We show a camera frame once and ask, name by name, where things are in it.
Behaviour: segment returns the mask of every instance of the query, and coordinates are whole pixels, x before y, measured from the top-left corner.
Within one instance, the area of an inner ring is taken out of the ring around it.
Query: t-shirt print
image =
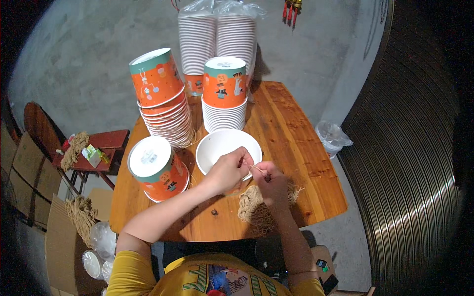
[[[278,296],[275,285],[266,278],[248,274],[240,269],[217,265],[195,265],[190,275],[196,282],[184,284],[182,289],[196,289],[207,296],[262,296],[262,289],[270,296]]]

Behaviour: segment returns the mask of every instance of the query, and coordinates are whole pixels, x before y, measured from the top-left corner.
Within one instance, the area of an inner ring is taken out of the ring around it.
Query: fingers
[[[248,175],[248,173],[250,172],[250,168],[251,166],[242,164],[242,166],[239,168],[240,177],[243,178]]]
[[[255,182],[257,182],[258,186],[262,186],[263,184],[266,184],[265,176],[264,173],[259,171],[256,168],[251,168],[250,172],[252,173],[252,177],[254,177]]]
[[[272,161],[262,161],[255,165],[261,170],[266,171],[269,175],[283,175],[282,172],[276,167],[276,165]]]
[[[238,147],[229,154],[236,156],[238,160],[242,159],[242,163],[249,164],[250,166],[254,165],[254,160],[252,159],[252,156],[250,156],[250,153],[245,147]]]

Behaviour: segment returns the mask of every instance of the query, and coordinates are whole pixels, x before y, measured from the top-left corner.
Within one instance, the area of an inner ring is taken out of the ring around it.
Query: barcode label
[[[157,158],[158,158],[158,155],[156,155],[153,152],[153,150],[148,150],[143,153],[141,161],[142,161],[142,164],[149,164],[149,163],[153,163]]]

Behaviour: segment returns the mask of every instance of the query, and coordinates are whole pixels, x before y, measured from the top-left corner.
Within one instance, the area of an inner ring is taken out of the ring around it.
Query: person
[[[290,290],[243,261],[224,253],[194,254],[178,259],[156,282],[150,243],[201,202],[233,188],[252,173],[281,236]],[[254,165],[247,149],[222,155],[197,186],[156,204],[132,218],[117,241],[107,296],[290,296],[324,295],[316,262],[291,215],[288,179],[270,161]]]

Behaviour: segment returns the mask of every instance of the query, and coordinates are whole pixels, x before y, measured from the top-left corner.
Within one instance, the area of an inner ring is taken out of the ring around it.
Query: phone
[[[338,282],[339,280],[333,274],[331,274],[328,280],[322,284],[324,294],[325,295],[329,294],[331,290],[334,289],[335,286],[337,286]]]
[[[318,261],[316,261],[316,265],[318,265],[321,268],[325,268],[326,264],[327,264],[327,262],[324,261],[324,260],[321,260],[321,259],[318,259]]]

